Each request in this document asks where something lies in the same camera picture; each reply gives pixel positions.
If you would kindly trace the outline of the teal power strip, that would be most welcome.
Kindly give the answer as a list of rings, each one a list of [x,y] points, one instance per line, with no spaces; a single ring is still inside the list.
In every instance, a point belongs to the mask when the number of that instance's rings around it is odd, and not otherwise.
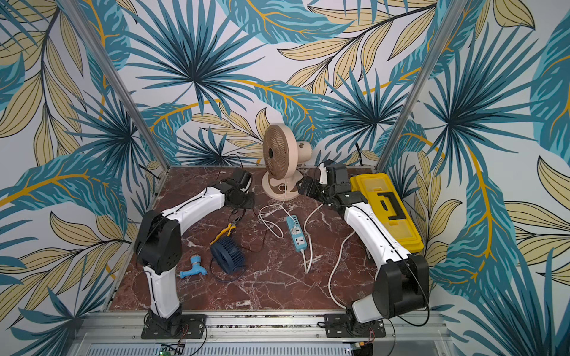
[[[301,224],[296,215],[290,215],[286,218],[292,242],[297,252],[303,252],[307,248],[307,239],[301,228]]]

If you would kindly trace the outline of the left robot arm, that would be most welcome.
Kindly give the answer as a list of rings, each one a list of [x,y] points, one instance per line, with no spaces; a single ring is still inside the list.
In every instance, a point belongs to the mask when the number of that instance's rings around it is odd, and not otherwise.
[[[175,271],[182,257],[182,234],[219,209],[251,209],[255,196],[249,191],[251,185],[251,173],[235,169],[231,177],[208,185],[173,208],[145,213],[134,252],[148,280],[151,316],[170,320],[181,313]]]

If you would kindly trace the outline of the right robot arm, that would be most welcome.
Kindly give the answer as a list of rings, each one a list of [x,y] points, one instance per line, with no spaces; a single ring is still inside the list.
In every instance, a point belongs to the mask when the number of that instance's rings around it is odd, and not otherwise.
[[[382,225],[368,199],[350,184],[347,167],[331,160],[320,164],[321,177],[305,176],[299,194],[317,200],[344,219],[370,252],[377,267],[373,292],[347,307],[356,323],[391,319],[429,307],[429,265],[412,255]]]

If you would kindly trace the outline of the beige desk fan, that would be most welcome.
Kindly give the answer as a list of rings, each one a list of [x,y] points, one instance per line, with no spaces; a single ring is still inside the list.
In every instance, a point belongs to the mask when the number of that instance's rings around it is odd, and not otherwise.
[[[296,183],[303,177],[298,165],[312,157],[309,142],[297,141],[292,130],[284,125],[271,125],[263,140],[264,162],[267,172],[262,187],[274,200],[288,201],[298,197]]]

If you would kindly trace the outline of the yellow black pliers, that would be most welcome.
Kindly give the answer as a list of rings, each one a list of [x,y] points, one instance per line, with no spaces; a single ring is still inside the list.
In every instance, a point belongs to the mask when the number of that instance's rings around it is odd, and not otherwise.
[[[210,243],[211,246],[213,246],[215,243],[217,243],[219,240],[221,240],[224,237],[231,237],[232,233],[234,232],[234,230],[236,230],[236,224],[234,222],[230,222],[228,224],[228,226],[226,228],[223,228],[217,235],[216,237],[212,240],[212,242]]]

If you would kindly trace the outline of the yellow black toolbox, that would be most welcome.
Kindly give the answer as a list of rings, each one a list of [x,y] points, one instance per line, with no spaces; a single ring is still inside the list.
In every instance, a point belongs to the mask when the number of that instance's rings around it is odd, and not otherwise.
[[[410,253],[420,253],[424,243],[387,174],[360,174],[350,178],[352,191],[360,191],[390,234]]]

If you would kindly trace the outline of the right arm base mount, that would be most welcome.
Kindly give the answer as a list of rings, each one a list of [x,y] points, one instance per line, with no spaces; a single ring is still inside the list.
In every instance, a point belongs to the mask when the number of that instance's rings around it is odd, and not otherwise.
[[[349,309],[343,313],[325,314],[317,323],[324,329],[328,338],[384,338],[386,331],[381,320],[360,323]]]

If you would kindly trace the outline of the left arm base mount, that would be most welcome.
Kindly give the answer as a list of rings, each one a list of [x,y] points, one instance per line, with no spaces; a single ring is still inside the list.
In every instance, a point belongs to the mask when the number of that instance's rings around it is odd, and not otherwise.
[[[144,319],[141,338],[143,340],[201,339],[206,331],[206,319],[205,314],[184,314],[181,307],[168,318],[160,317],[149,310]]]

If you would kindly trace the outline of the aluminium front rail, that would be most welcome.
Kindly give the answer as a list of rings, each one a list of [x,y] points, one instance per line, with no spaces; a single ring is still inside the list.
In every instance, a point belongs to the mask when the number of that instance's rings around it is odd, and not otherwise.
[[[143,339],[142,312],[85,319],[68,355],[458,355],[444,318],[421,312],[380,323],[361,338],[323,327],[328,310],[205,311],[201,338]]]

